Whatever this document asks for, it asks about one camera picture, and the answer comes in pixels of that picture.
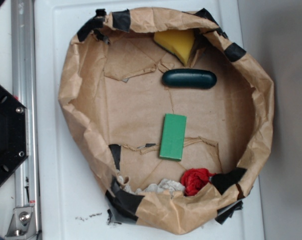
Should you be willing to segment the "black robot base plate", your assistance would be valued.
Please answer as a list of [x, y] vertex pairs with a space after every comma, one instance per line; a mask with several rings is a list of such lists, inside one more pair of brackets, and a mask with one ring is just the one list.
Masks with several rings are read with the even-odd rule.
[[27, 157], [26, 108], [0, 85], [0, 187]]

